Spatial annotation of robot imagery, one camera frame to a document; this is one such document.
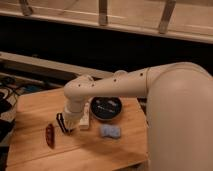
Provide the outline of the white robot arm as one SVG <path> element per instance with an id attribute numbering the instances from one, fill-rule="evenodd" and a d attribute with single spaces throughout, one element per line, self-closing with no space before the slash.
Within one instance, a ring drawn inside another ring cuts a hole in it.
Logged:
<path id="1" fill-rule="evenodd" d="M 65 125 L 73 129 L 91 97 L 147 99 L 150 171 L 213 171 L 213 75 L 191 62 L 80 76 L 64 87 Z"/>

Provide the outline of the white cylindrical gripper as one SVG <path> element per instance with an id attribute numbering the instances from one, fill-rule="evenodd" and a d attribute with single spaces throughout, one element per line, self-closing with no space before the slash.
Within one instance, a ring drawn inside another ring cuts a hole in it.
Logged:
<path id="1" fill-rule="evenodd" d="M 64 107 L 62 115 L 64 117 L 65 127 L 68 130 L 73 130 L 78 126 L 78 123 L 83 116 L 83 112 L 71 112 L 67 107 Z"/>

